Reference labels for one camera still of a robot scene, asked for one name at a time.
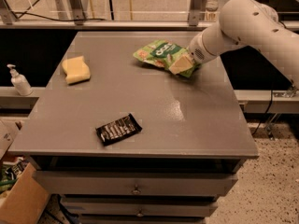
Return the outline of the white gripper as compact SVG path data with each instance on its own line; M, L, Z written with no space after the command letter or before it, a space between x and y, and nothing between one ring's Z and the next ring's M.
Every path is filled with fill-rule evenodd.
M188 52L192 55L196 63L208 63L216 58L205 47L203 42L203 32L196 35L188 46ZM185 72L193 67L192 61L187 55L182 55L176 59L169 67L172 74L177 75Z

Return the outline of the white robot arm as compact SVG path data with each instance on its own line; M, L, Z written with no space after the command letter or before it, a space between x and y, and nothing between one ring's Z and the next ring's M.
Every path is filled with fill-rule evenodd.
M255 0L229 0L170 72L186 73L220 56L234 84L243 88L299 85L299 34L285 28L273 8Z

